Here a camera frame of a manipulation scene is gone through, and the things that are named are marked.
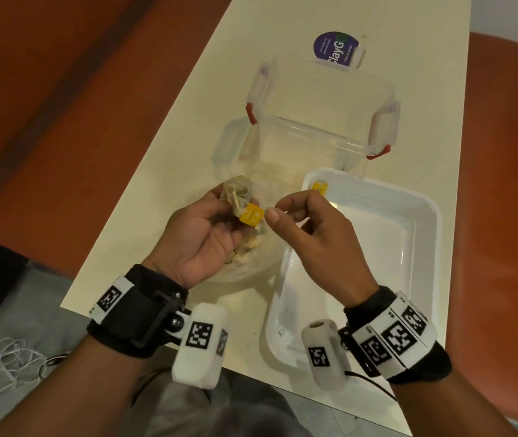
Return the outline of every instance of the red clip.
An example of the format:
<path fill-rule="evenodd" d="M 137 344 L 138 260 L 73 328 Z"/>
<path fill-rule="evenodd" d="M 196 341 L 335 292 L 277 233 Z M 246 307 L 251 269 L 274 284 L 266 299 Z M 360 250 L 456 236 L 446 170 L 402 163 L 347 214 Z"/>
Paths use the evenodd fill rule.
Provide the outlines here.
<path fill-rule="evenodd" d="M 247 102 L 247 106 L 245 107 L 245 109 L 247 110 L 247 115 L 249 115 L 249 121 L 251 121 L 251 124 L 257 124 L 257 118 L 255 118 L 255 115 L 253 115 L 253 103 Z"/>
<path fill-rule="evenodd" d="M 386 145 L 386 146 L 384 146 L 384 148 L 382 149 L 382 152 L 380 152 L 380 153 L 379 153 L 379 154 L 377 154 L 377 155 L 367 155 L 367 156 L 366 156 L 366 159 L 367 159 L 367 160 L 373 160 L 373 159 L 376 159 L 376 158 L 378 158 L 379 156 L 382 156 L 382 155 L 385 155 L 385 154 L 389 153 L 389 152 L 390 152 L 390 150 L 391 150 L 391 147 L 390 147 L 390 146 L 388 146 L 388 145 Z"/>

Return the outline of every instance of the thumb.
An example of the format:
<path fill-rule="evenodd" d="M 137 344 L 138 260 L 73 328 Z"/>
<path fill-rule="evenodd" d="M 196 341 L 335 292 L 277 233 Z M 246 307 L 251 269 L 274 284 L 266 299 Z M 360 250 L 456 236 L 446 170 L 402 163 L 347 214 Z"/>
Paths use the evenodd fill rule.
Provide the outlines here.
<path fill-rule="evenodd" d="M 271 229 L 297 253 L 311 240 L 311 236 L 299 228 L 290 215 L 278 208 L 268 208 L 265 212 L 265 220 Z"/>

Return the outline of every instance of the red-orange surface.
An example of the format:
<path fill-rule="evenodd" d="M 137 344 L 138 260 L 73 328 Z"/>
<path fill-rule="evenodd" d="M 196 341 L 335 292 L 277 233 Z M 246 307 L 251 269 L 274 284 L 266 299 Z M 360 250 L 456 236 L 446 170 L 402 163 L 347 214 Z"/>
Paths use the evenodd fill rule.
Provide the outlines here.
<path fill-rule="evenodd" d="M 79 271 L 231 0 L 156 0 L 0 190 L 0 244 Z"/>
<path fill-rule="evenodd" d="M 518 419 L 518 44 L 471 34 L 446 347 Z"/>
<path fill-rule="evenodd" d="M 0 0 L 0 153 L 130 0 Z"/>

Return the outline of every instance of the hand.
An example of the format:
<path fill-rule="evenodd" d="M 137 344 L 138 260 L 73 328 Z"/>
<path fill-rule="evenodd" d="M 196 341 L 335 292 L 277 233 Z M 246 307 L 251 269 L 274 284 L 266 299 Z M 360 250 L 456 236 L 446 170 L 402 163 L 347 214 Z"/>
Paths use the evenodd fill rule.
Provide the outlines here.
<path fill-rule="evenodd" d="M 253 230 L 233 216 L 219 200 L 223 185 L 177 210 L 160 240 L 142 264 L 165 274 L 189 290 L 214 276 Z"/>
<path fill-rule="evenodd" d="M 317 191 L 286 196 L 265 212 L 265 220 L 296 251 L 309 277 L 344 307 L 378 290 L 352 223 Z"/>

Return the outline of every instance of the tea bag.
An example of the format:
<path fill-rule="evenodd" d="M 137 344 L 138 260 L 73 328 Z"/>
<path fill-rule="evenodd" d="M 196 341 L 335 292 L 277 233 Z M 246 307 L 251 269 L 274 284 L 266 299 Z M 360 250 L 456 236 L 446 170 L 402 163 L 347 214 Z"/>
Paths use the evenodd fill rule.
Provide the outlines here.
<path fill-rule="evenodd" d="M 246 176 L 234 176 L 225 181 L 220 199 L 228 201 L 233 207 L 233 214 L 239 218 L 251 202 L 252 181 Z M 231 253 L 226 264 L 233 262 L 249 263 L 254 256 L 255 250 L 263 242 L 265 221 L 262 220 L 256 225 L 255 230 Z"/>

